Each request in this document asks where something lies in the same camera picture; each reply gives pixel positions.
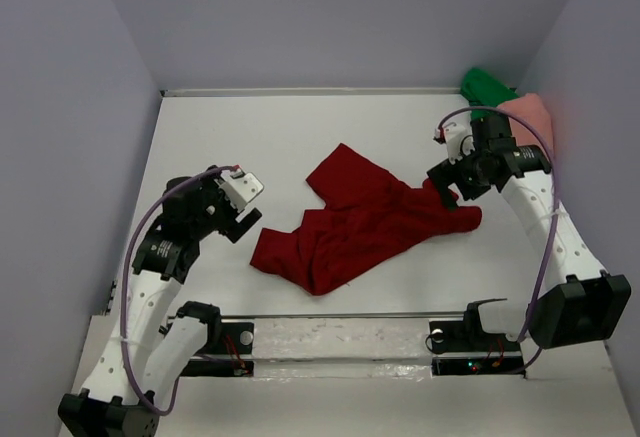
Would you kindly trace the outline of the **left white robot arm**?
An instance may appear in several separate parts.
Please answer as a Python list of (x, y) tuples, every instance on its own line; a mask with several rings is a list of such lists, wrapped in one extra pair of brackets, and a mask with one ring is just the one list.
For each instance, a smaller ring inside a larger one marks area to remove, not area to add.
[(126, 248), (119, 315), (100, 358), (80, 390), (59, 404), (71, 435), (155, 435), (194, 357), (226, 376), (251, 375), (253, 367), (242, 359), (239, 340), (225, 330), (218, 307), (188, 301), (172, 319), (166, 315), (201, 242), (213, 233), (232, 243), (243, 237), (261, 217), (250, 205), (263, 190), (239, 166), (212, 166), (167, 182)]

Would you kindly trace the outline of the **red t shirt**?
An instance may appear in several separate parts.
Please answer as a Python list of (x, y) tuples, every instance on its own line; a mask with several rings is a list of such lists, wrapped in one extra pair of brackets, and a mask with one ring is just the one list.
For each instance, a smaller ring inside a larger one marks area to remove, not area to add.
[(430, 180), (411, 188), (340, 144), (307, 177), (324, 203), (292, 232), (261, 231), (250, 264), (313, 296), (328, 294), (432, 237), (477, 229), (477, 206), (447, 209)]

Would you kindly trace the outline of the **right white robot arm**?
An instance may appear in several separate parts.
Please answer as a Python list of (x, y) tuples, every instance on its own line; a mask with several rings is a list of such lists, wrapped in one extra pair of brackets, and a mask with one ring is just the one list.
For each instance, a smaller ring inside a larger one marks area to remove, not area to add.
[(434, 132), (447, 157), (432, 167), (429, 181), (443, 205), (459, 205), (497, 191), (518, 218), (540, 260), (530, 297), (524, 302), (497, 298), (479, 303), (477, 313), (460, 325), (462, 341), (482, 349), (497, 334), (541, 349), (609, 339), (631, 297), (622, 274), (610, 273), (591, 252), (560, 199), (552, 151), (532, 125), (534, 141), (517, 143), (516, 117), (497, 108), (479, 107), (481, 117), (457, 121), (444, 117)]

